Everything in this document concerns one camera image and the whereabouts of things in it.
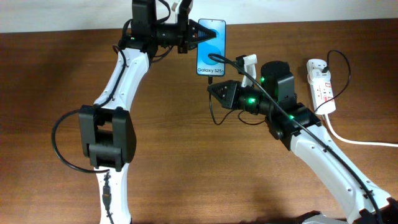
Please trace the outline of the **blue Samsung Galaxy smartphone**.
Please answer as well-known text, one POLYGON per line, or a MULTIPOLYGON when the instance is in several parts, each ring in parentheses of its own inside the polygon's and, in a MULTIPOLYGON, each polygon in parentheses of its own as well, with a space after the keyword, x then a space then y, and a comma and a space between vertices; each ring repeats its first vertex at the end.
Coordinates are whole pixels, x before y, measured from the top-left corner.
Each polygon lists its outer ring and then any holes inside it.
POLYGON ((215 32, 216 37, 198 44, 197 75, 222 77, 225 74, 225 64, 212 60, 208 54, 225 56, 226 22, 224 20, 200 19, 198 23, 215 32))

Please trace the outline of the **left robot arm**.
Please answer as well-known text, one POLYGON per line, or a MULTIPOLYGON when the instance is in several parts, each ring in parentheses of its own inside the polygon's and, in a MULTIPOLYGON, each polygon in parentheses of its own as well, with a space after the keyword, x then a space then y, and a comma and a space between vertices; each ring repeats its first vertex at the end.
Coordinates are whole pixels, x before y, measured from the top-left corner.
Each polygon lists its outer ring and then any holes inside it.
POLYGON ((169 12, 175 21, 157 18, 155 1, 132 2, 132 18, 122 29, 114 51, 118 61, 102 94, 79 111, 83 154, 96 174, 101 223, 131 223, 127 202, 127 172, 136 151, 130 110, 137 88, 154 63, 159 47, 185 54, 216 37, 215 32, 189 19, 193 2, 177 1, 169 12))

